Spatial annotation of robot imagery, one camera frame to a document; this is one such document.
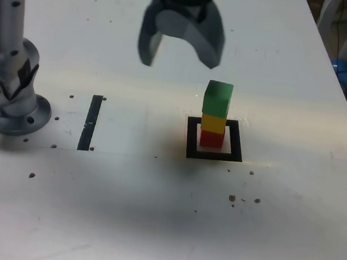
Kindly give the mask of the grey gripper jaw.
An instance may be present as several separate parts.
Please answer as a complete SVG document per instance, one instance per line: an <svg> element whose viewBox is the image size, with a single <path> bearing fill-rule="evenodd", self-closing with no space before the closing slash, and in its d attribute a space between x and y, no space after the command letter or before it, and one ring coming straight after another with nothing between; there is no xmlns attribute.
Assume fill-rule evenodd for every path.
<svg viewBox="0 0 347 260"><path fill-rule="evenodd" d="M138 52L141 62L151 66L161 43L162 33L157 28L156 17L164 8L162 0L152 0L144 13L138 40Z"/></svg>
<svg viewBox="0 0 347 260"><path fill-rule="evenodd" d="M213 69L220 64L225 33L214 2L194 7L166 2L155 21L163 35L188 42L207 68Z"/></svg>

